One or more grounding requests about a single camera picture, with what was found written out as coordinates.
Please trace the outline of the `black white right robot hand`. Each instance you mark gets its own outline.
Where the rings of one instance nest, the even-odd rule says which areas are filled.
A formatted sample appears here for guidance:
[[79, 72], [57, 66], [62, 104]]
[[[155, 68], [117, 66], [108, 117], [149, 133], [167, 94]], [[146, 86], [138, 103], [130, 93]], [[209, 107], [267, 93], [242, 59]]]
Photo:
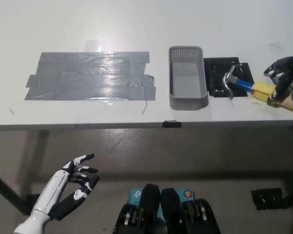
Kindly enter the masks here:
[[264, 71], [264, 74], [267, 75], [270, 72], [272, 72], [270, 78], [274, 78], [279, 74], [282, 75], [275, 89], [268, 97], [267, 103], [280, 101], [293, 82], [293, 56], [276, 60]]

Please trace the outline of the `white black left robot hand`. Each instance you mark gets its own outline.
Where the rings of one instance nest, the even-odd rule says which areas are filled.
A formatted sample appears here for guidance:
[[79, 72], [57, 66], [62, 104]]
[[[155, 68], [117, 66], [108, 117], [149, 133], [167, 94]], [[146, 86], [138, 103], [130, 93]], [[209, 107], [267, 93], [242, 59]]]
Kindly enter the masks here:
[[[97, 169], [82, 165], [84, 161], [92, 158], [94, 158], [94, 154], [79, 156], [56, 171], [37, 199], [33, 211], [42, 212], [51, 219], [61, 220], [77, 209], [100, 179], [98, 175], [89, 178], [84, 174], [84, 172], [93, 174], [98, 172]], [[69, 182], [78, 183], [81, 187], [64, 200], [60, 200]]]

